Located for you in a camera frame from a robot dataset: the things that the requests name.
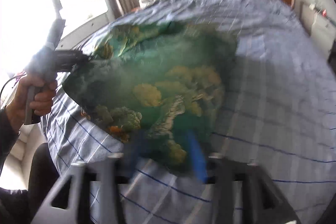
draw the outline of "human hand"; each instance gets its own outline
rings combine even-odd
[[[26,75],[20,79],[14,99],[6,106],[8,120],[15,132],[19,131],[25,120],[27,93],[30,86],[43,87],[43,91],[36,94],[34,101],[30,103],[34,113],[43,116],[51,111],[57,81],[45,84],[45,81],[36,75]]]

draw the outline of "black cable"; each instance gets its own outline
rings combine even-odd
[[[12,78],[10,78],[10,79],[3,85],[3,87],[2,87],[2,89],[1,89],[1,91],[0,91],[0,99],[1,99],[1,95],[2,95],[2,92],[3,92],[4,88],[5,88],[5,86],[6,86],[11,80],[20,78],[20,77],[25,76],[25,75],[26,75],[26,74],[24,74],[24,75],[17,75],[17,76],[13,76]]]

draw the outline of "dark sleeve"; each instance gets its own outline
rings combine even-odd
[[[7,155],[16,143],[19,134],[14,132],[5,108],[0,110],[0,174]]]

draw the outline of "wrinkled fabric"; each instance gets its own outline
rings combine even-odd
[[[336,192],[336,82],[295,13],[281,0],[160,0],[96,32],[122,24],[186,21],[217,24],[238,36],[236,64],[218,113],[211,143],[215,151],[263,166],[303,223],[313,224]],[[85,116],[60,85],[42,128],[58,171],[77,160],[97,161],[122,144]],[[235,220],[241,203],[235,184]],[[133,181],[121,185],[127,223],[207,223],[211,186],[176,177],[152,160],[139,162]],[[91,191],[99,220],[99,185]]]
[[[123,143],[145,131],[142,156],[186,173],[187,132],[205,156],[211,152],[236,45],[210,25],[118,25],[101,35],[92,61],[72,71],[63,89],[93,123]]]

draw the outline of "mattress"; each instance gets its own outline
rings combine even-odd
[[[160,0],[112,22],[80,48],[85,52],[117,24],[169,21],[214,23],[238,36],[236,65],[211,136],[214,151],[263,166],[302,223],[315,223],[336,192],[336,82],[295,13],[281,0]],[[81,115],[62,89],[66,77],[58,74],[54,106],[41,121],[60,174],[76,161],[122,150]],[[210,216],[211,186],[172,175],[150,159],[141,159],[120,191],[127,223],[205,223]],[[95,222],[99,200],[97,183],[91,189]]]

